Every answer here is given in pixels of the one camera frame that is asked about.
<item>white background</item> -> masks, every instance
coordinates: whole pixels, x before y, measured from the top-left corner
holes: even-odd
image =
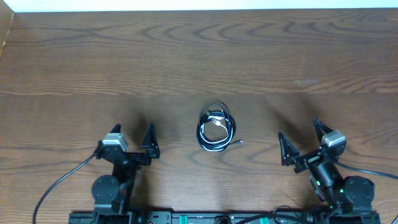
[[[4,0],[14,12],[398,7],[398,0]]]

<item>wooden tabletop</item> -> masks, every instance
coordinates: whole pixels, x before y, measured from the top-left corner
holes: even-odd
[[[30,223],[36,203],[116,124],[131,151],[156,126],[161,156],[139,173],[133,204],[178,210],[311,209],[308,181],[280,164],[277,133],[303,153],[311,119],[340,130],[340,162],[398,173],[398,10],[273,10],[17,14],[0,61],[0,222]],[[200,110],[222,101],[234,139],[221,153],[196,142]],[[92,210],[93,160],[44,200],[38,223]],[[398,182],[376,184],[383,223]]]

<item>wooden edge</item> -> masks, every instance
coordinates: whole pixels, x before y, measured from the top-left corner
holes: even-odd
[[[8,33],[10,32],[13,17],[14,12],[3,0],[0,0],[0,59],[2,55],[2,50],[6,45],[6,39]]]

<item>teal component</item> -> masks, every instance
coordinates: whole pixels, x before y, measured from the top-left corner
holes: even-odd
[[[188,224],[188,216],[180,215],[180,224]]]
[[[260,218],[260,224],[269,224],[268,217]]]

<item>cable bundle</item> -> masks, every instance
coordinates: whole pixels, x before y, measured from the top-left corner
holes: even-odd
[[[219,106],[221,110],[219,111],[206,111],[207,108],[211,106]],[[221,126],[226,131],[226,137],[222,140],[212,141],[208,139],[205,135],[205,124],[208,122],[213,122],[217,126]],[[228,146],[239,144],[243,140],[238,140],[230,143],[232,138],[234,138],[236,132],[236,124],[234,118],[229,114],[228,110],[219,103],[212,103],[206,106],[199,115],[199,122],[197,127],[197,141],[199,146],[210,152],[221,152],[225,150]]]

